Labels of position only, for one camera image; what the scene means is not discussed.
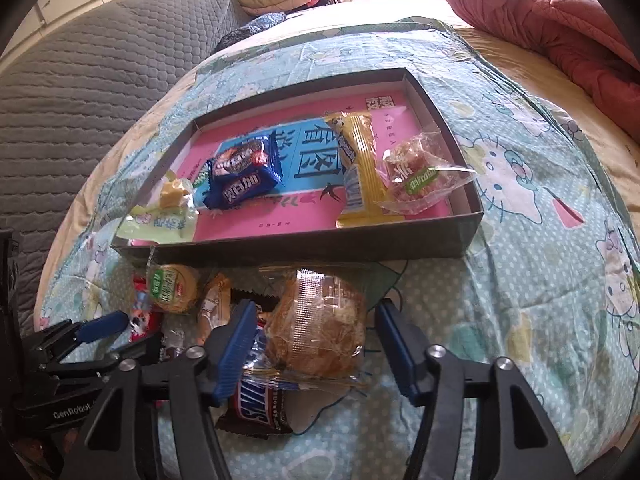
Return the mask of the clear pack red pastry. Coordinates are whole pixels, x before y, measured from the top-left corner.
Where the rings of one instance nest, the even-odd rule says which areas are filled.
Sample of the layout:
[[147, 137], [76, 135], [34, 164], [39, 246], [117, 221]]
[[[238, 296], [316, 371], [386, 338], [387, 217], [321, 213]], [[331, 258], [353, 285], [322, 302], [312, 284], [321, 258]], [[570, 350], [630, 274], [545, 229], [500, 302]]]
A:
[[474, 169], [444, 157], [436, 133], [421, 132], [388, 148], [378, 164], [384, 194], [378, 206], [401, 216], [431, 208], [472, 183]]

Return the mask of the dark blue patterned cloth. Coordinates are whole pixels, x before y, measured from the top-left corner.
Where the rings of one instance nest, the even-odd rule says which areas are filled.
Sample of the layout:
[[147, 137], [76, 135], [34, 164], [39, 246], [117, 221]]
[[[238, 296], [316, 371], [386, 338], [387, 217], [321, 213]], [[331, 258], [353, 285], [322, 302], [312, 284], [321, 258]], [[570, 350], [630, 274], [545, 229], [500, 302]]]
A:
[[264, 32], [274, 26], [286, 21], [286, 14], [283, 12], [273, 12], [259, 15], [247, 24], [225, 34], [215, 47], [214, 53], [227, 49], [238, 42]]

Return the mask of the clear pack brown bread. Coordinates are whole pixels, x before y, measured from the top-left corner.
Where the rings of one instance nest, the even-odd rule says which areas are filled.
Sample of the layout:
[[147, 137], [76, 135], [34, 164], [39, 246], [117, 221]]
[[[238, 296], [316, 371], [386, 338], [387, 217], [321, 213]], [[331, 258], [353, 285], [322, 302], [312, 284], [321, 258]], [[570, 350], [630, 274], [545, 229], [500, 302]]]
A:
[[243, 375], [290, 390], [360, 389], [367, 338], [367, 272], [356, 264], [273, 266], [279, 298]]

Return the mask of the brown snickers bar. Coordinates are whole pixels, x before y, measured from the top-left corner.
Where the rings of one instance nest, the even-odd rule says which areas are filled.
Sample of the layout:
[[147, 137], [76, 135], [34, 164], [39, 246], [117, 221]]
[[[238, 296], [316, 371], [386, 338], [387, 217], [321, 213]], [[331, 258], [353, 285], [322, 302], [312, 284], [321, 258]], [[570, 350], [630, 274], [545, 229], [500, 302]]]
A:
[[[250, 370], [265, 370], [270, 364], [266, 357], [267, 338], [264, 328], [279, 299], [276, 296], [232, 288], [232, 307], [242, 300], [254, 301], [258, 312], [254, 341], [245, 365]], [[285, 413], [284, 391], [269, 385], [265, 379], [250, 378], [249, 374], [243, 374], [235, 392], [228, 399], [226, 411], [218, 418], [216, 428], [258, 439], [292, 434], [293, 429]]]

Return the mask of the small beige snack pack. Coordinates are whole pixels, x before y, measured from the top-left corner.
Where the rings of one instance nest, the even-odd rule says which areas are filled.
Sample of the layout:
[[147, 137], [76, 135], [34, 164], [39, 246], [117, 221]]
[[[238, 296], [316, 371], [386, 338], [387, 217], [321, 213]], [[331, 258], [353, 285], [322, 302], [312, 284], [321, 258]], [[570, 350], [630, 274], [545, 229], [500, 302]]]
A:
[[231, 318], [231, 281], [222, 273], [216, 274], [206, 285], [205, 296], [198, 311], [196, 343], [205, 344], [210, 333], [226, 325]]

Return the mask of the round cake green label pack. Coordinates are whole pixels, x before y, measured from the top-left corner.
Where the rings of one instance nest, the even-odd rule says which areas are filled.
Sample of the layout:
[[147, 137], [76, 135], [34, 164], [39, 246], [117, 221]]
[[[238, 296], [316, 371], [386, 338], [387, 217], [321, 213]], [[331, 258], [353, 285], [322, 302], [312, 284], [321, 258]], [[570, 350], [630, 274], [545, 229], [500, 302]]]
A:
[[152, 303], [168, 313], [186, 313], [198, 301], [199, 277], [192, 266], [152, 264], [146, 269]]

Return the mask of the grey quilted headboard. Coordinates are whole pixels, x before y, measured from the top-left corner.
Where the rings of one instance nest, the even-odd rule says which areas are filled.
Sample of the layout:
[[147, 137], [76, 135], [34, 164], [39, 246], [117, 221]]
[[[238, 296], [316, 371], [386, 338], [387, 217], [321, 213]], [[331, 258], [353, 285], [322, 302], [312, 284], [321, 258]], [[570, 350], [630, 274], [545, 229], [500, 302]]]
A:
[[221, 38], [236, 0], [113, 0], [55, 29], [1, 74], [1, 225], [21, 237], [17, 326], [34, 330], [41, 273], [98, 162]]

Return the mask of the small dark chocolate candy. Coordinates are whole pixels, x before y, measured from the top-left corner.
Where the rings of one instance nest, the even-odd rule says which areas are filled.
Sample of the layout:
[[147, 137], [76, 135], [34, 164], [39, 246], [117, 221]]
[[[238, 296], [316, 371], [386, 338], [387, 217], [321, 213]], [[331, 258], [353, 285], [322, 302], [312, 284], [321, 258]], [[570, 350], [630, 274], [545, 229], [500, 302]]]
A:
[[183, 330], [168, 330], [163, 333], [160, 362], [177, 359], [184, 350]]

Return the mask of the red quilted comforter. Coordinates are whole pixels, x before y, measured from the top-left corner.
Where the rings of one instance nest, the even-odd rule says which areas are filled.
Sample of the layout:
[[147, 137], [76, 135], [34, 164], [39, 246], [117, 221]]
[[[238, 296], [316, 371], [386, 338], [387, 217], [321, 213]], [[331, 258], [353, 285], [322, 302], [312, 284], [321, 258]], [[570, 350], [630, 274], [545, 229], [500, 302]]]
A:
[[473, 27], [548, 58], [639, 139], [639, 61], [596, 0], [446, 1]]

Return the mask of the dark cardboard box tray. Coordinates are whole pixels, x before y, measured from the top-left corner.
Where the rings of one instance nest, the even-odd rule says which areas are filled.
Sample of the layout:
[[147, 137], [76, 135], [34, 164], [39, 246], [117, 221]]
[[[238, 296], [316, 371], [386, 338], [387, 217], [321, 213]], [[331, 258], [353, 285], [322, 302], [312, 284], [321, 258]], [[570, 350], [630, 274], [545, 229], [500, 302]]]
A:
[[[442, 114], [404, 68], [292, 84], [191, 120], [145, 179], [113, 247], [131, 260], [155, 257], [191, 266], [462, 256], [484, 214], [472, 184], [414, 216], [370, 226], [338, 224], [343, 209], [357, 203], [358, 181], [342, 168], [336, 135], [326, 124], [333, 113], [368, 114], [379, 152], [429, 132], [440, 157], [463, 162]], [[238, 208], [206, 208], [209, 159], [256, 134], [277, 142], [281, 183]]]

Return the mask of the yellow wafer bar pack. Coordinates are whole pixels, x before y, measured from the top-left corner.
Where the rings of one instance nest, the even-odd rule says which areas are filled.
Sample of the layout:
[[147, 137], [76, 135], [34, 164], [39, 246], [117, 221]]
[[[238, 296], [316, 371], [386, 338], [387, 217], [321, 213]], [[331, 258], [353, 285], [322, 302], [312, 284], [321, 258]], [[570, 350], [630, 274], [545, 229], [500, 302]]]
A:
[[404, 220], [380, 206], [386, 187], [378, 174], [371, 115], [339, 112], [326, 116], [324, 121], [335, 134], [344, 170], [345, 206], [336, 226], [344, 229]]

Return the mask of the red candy wrapper pack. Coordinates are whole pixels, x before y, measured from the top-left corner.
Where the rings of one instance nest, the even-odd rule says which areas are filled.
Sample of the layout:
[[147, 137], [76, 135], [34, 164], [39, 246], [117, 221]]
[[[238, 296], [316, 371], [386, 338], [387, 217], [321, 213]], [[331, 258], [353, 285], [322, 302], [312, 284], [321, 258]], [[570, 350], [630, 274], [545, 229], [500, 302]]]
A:
[[157, 333], [163, 324], [164, 312], [154, 304], [146, 277], [134, 274], [134, 305], [129, 317], [129, 341], [137, 341]]

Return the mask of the blue oreo cookie pack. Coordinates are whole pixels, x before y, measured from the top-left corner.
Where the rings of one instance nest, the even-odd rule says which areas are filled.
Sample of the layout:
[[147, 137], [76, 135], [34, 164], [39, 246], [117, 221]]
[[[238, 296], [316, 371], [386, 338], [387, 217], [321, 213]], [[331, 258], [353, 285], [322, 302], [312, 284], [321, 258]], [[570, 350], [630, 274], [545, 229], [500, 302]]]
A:
[[283, 178], [276, 134], [255, 133], [206, 162], [208, 209], [227, 210], [271, 192]]

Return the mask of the green yellow cake snack pack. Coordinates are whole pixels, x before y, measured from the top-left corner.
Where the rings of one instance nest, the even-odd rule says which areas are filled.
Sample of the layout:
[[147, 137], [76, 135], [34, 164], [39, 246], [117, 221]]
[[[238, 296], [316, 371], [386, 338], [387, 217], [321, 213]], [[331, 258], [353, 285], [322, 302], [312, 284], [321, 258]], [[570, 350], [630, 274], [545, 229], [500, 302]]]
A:
[[129, 245], [180, 244], [194, 239], [198, 208], [189, 179], [163, 178], [148, 204], [133, 206], [116, 231]]

